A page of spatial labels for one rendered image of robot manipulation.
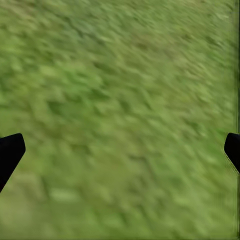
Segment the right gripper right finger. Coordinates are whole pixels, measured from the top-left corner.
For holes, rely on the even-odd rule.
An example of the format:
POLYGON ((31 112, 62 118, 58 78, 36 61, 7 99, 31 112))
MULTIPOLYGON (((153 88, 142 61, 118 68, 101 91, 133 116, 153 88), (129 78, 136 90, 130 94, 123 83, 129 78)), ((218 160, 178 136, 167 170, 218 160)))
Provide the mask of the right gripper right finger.
POLYGON ((224 151, 240 173, 240 135, 235 133, 228 133, 224 151))

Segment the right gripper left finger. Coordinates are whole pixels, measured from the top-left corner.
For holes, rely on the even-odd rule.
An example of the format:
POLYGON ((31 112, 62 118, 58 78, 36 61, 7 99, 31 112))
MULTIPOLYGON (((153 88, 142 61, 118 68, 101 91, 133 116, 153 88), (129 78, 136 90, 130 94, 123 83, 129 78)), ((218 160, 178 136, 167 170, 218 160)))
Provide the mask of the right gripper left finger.
POLYGON ((0 138, 0 193, 26 151, 21 133, 0 138))

